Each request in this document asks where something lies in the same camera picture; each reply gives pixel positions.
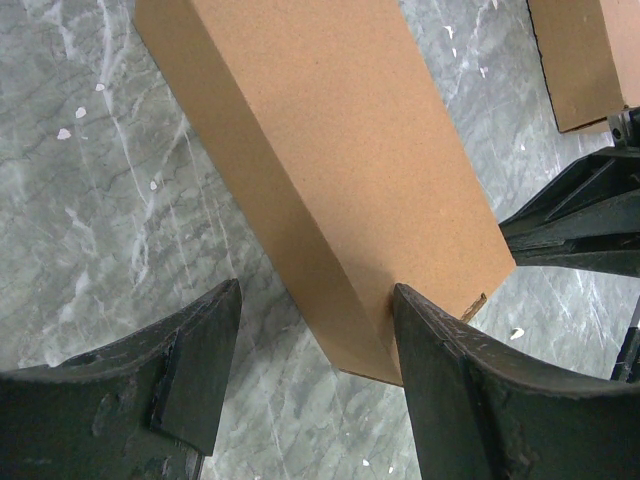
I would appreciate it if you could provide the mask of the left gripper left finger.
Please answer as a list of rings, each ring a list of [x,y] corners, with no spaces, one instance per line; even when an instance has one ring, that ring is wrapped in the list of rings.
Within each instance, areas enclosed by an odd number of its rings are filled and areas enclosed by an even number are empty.
[[[5,479],[197,479],[214,450],[242,309],[227,280],[58,366],[1,376]]]

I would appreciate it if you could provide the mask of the brown cardboard box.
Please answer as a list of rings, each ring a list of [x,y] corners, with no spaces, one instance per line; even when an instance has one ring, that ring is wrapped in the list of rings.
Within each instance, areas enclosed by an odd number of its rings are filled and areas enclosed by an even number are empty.
[[[329,361],[402,381],[398,283],[462,318],[515,263],[394,1],[139,1],[135,27]]]

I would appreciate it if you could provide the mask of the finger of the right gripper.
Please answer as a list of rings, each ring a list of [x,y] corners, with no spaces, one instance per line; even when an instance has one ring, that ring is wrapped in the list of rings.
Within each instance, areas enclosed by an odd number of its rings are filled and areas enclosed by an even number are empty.
[[[605,147],[554,177],[500,223],[512,250],[639,231],[639,149]]]
[[[639,244],[572,242],[511,251],[518,266],[552,266],[639,277]]]

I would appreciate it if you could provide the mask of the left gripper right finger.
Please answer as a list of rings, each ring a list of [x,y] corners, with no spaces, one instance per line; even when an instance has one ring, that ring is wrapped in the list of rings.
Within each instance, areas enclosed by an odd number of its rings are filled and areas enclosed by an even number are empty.
[[[638,477],[639,381],[536,359],[405,284],[393,321],[423,478]]]

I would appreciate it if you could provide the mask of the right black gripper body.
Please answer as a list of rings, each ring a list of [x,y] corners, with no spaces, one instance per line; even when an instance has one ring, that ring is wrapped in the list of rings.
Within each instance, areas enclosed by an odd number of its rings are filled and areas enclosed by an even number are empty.
[[[626,109],[609,116],[607,121],[616,148],[638,148],[640,146],[640,108]]]

